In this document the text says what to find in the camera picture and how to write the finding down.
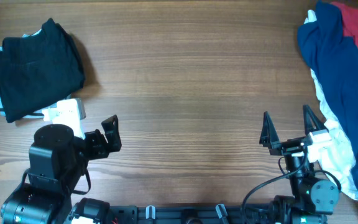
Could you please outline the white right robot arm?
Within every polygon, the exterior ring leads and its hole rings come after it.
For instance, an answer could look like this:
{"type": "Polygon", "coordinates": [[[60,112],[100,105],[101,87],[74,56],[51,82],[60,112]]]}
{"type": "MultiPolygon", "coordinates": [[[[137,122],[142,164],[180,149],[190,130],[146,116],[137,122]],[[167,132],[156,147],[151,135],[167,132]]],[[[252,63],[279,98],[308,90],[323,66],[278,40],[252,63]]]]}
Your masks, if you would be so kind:
{"type": "Polygon", "coordinates": [[[303,105],[305,136],[281,142],[268,112],[264,113],[259,144],[285,160],[291,196],[275,196],[267,210],[269,223],[326,223],[339,200],[341,184],[317,178],[309,150],[329,141],[328,129],[308,105],[303,105]]]}

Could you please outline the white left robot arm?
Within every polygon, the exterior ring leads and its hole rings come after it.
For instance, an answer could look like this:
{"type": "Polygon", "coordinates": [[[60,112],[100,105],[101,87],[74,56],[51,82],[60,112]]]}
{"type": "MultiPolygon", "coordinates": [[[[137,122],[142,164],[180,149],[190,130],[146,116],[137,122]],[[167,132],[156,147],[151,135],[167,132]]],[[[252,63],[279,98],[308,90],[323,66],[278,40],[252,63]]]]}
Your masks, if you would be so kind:
{"type": "Polygon", "coordinates": [[[64,124],[48,124],[34,134],[29,149],[30,167],[1,207],[3,223],[63,223],[71,211],[71,195],[82,176],[89,177],[88,163],[121,150],[119,120],[105,119],[103,130],[74,135],[64,124]]]}

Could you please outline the black t-shirt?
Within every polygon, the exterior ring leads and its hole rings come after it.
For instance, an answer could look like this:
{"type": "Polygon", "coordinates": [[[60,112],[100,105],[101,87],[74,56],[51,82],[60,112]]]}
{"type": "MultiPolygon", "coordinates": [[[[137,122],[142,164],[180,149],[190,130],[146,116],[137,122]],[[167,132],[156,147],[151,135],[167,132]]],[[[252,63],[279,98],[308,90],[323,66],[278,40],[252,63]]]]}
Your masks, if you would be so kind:
{"type": "Polygon", "coordinates": [[[8,123],[84,86],[85,71],[73,38],[53,19],[41,29],[35,36],[2,41],[0,97],[8,123]]]}

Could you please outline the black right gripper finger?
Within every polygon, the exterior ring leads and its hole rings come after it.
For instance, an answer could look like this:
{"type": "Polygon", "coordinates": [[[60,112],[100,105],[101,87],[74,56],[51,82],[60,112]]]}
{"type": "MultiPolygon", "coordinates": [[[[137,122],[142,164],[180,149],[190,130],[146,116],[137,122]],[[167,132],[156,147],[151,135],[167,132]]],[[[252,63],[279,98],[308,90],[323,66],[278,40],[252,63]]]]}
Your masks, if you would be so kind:
{"type": "Polygon", "coordinates": [[[318,119],[309,105],[303,105],[303,120],[306,135],[314,131],[327,130],[327,127],[318,119]]]}
{"type": "Polygon", "coordinates": [[[268,111],[264,112],[259,144],[267,148],[277,148],[280,145],[278,134],[268,111]]]}

